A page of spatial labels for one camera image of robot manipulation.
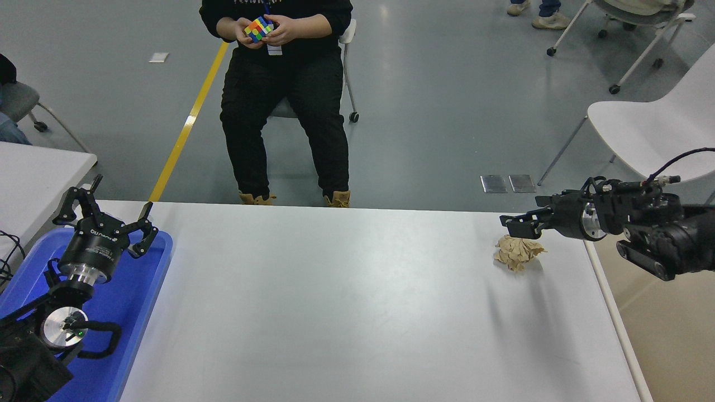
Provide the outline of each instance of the metal floor plate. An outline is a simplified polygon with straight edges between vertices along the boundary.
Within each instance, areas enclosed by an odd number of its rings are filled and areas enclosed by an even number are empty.
[[[486,175],[480,177],[482,179],[484,192],[506,192],[504,177],[501,177],[500,175]]]
[[[536,192],[530,175],[509,175],[509,182],[514,192]]]

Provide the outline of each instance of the yellow floor line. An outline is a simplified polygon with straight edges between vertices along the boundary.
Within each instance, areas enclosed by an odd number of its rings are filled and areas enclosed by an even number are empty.
[[[184,149],[184,145],[186,145],[186,141],[187,139],[189,139],[191,129],[194,128],[194,122],[196,122],[196,118],[199,116],[199,112],[201,112],[201,106],[204,105],[204,100],[206,100],[206,94],[208,93],[209,88],[211,88],[211,84],[216,77],[216,73],[218,72],[221,63],[223,62],[224,55],[226,54],[226,49],[228,49],[228,43],[224,42],[223,44],[221,44],[218,53],[216,53],[214,64],[212,64],[211,69],[209,70],[209,74],[206,76],[206,79],[204,80],[204,84],[201,86],[201,90],[199,91],[198,96],[196,96],[194,106],[191,108],[191,112],[186,118],[184,128],[181,130],[181,134],[179,135],[176,144],[174,144],[174,149],[169,155],[169,159],[164,165],[162,173],[159,175],[159,179],[154,186],[152,195],[149,196],[149,201],[156,202],[159,201],[159,198],[162,197],[164,188],[166,188],[167,183],[169,182],[169,178],[172,176],[172,171],[174,170],[174,167],[176,167],[177,160],[179,160],[179,156]]]

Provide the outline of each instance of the black pants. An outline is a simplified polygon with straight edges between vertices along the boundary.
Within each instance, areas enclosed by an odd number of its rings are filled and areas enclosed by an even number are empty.
[[[224,83],[221,122],[238,188],[267,195],[261,129],[284,97],[298,116],[312,150],[323,194],[347,191],[347,138],[342,128],[340,48],[311,57],[233,52]]]

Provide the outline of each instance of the gray floor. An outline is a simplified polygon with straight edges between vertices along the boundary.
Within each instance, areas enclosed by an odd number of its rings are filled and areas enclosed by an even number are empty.
[[[0,52],[19,79],[93,148],[105,175],[99,198],[146,200],[219,49],[197,13],[199,1],[4,0]],[[559,33],[536,31],[507,1],[354,0],[358,31],[351,78],[360,112],[345,124],[354,207],[517,212],[534,194],[485,194],[480,175],[527,174],[536,181],[586,108],[602,100],[651,101],[665,95],[715,42],[715,6],[675,44],[657,46],[665,65],[636,70],[617,96],[617,82],[653,32],[613,24],[596,38],[602,13],[586,10],[554,58],[545,50]],[[580,1],[565,2],[573,16]],[[150,64],[153,52],[169,52]],[[237,203],[218,120],[222,76],[209,91],[162,201]],[[350,103],[343,102],[345,115]],[[44,111],[51,131],[28,119],[20,127],[41,146],[78,149]],[[271,190],[279,205],[322,204],[305,135],[291,119],[265,129]],[[580,187],[592,175],[638,176],[588,126],[538,194]],[[703,202],[715,177],[674,185],[685,202]]]

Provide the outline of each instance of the crumpled paper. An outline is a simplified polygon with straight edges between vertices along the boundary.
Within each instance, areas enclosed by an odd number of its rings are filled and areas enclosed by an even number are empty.
[[[499,247],[494,259],[506,264],[512,271],[523,271],[524,263],[533,260],[539,253],[547,252],[537,242],[508,235],[499,239],[494,247]]]

